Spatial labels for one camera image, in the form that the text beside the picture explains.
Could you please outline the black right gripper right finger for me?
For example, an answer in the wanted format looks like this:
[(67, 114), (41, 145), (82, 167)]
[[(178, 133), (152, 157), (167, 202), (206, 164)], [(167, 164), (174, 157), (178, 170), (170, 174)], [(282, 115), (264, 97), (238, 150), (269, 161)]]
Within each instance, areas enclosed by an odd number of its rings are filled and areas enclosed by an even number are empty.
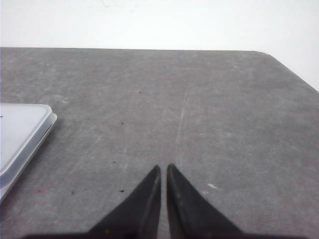
[(218, 239), (242, 236), (171, 163), (166, 174), (167, 214), (172, 239)]

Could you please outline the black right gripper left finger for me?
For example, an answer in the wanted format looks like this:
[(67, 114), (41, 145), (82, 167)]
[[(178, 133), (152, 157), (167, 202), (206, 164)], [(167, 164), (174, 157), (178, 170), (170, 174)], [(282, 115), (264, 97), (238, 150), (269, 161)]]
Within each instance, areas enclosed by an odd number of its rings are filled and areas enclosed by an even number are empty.
[(160, 167), (155, 166), (134, 191), (89, 233), (104, 239), (155, 239), (161, 207)]

